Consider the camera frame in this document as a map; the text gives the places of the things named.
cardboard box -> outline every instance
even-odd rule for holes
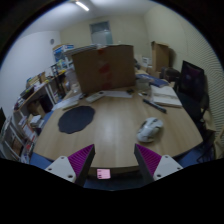
[[[72,55],[83,93],[135,85],[133,46],[115,45]]]
[[[39,76],[40,83],[43,83],[46,80],[45,72],[41,73]]]
[[[27,105],[27,109],[34,116],[36,116],[38,114],[41,115],[41,118],[44,118],[44,116],[45,116],[45,112],[38,100],[30,102]]]
[[[156,78],[160,78],[160,74],[161,74],[161,72],[157,72],[157,71],[155,71],[155,70],[153,69],[152,66],[148,66],[146,72],[147,72],[149,75],[151,75],[151,76],[154,76],[154,77],[156,77]]]
[[[169,46],[155,41],[151,45],[152,67],[154,71],[161,72],[162,67],[169,67]]]

floor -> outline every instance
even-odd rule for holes
[[[47,123],[51,117],[53,111],[47,113],[44,117],[44,125]],[[206,162],[210,160],[211,155],[203,156],[204,161],[197,159],[203,155],[205,148],[199,146],[193,148],[188,153],[175,157],[174,159],[183,167],[186,168],[191,165],[199,164],[199,162]],[[53,161],[50,161],[36,153],[32,154],[30,165],[39,167],[40,169],[46,169]],[[112,176],[111,179],[98,180],[94,176],[88,176],[84,185],[84,188],[98,189],[98,190],[125,190],[133,189],[144,186],[142,175],[139,171],[130,172],[126,174],[119,174]]]

ceiling light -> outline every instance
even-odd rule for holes
[[[89,11],[89,9],[81,2],[76,2],[76,4],[79,5],[80,7],[82,7],[83,9],[85,9],[86,11]]]

wooden table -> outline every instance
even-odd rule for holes
[[[183,108],[166,107],[167,114],[164,114],[143,103],[137,91],[130,99],[103,97],[92,104],[82,99],[79,105],[88,105],[95,109],[93,121],[80,132],[61,133],[58,120],[65,111],[55,110],[39,136],[35,153],[56,160],[59,156],[69,156],[95,144],[96,155],[91,167],[122,168],[138,166],[134,155],[135,143],[160,155],[176,156],[202,142],[200,133]],[[161,119],[164,127],[154,142],[140,143],[136,138],[137,131],[149,117]]]

book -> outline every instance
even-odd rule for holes
[[[149,79],[150,80],[150,84],[153,86],[157,86],[157,87],[163,87],[163,86],[168,86],[169,83],[167,81],[164,81],[162,79],[153,77],[151,75],[148,74],[136,74],[136,78],[139,79]]]
[[[151,100],[158,105],[171,106],[171,107],[182,107],[177,94],[170,86],[164,86],[158,88],[151,86]]]

